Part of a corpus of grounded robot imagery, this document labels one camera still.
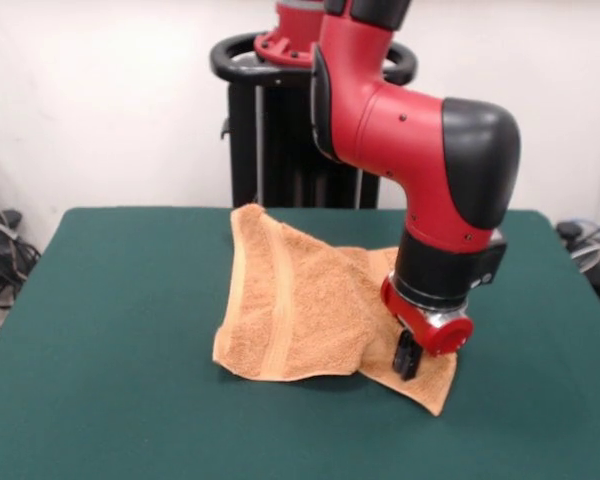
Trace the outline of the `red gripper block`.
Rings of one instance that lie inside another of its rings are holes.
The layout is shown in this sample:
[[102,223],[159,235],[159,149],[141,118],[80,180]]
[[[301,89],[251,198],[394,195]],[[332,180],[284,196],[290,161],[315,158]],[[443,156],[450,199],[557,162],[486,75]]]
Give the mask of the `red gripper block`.
[[[388,311],[406,330],[399,336],[392,368],[404,381],[416,377],[423,349],[430,355],[457,352],[471,337],[474,324],[467,304],[452,309],[428,309],[408,301],[386,277],[380,295]],[[411,345],[411,334],[417,344]]]

